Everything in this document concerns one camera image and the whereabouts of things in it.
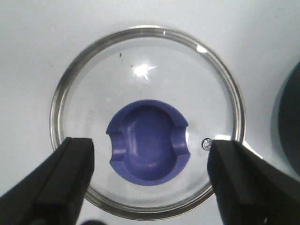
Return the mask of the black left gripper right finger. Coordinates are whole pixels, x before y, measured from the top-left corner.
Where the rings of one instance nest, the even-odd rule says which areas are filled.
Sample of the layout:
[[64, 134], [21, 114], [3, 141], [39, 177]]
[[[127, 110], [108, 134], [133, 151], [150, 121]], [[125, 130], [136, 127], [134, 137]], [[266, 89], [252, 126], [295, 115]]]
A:
[[239, 142], [214, 140], [207, 171], [223, 224], [300, 223], [300, 182]]

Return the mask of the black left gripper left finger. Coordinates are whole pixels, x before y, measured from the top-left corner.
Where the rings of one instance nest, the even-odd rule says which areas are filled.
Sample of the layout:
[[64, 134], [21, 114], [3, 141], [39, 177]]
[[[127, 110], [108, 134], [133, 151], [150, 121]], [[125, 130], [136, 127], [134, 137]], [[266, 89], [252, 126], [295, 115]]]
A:
[[2, 225], [75, 225], [94, 171], [89, 138], [66, 138], [0, 198]]

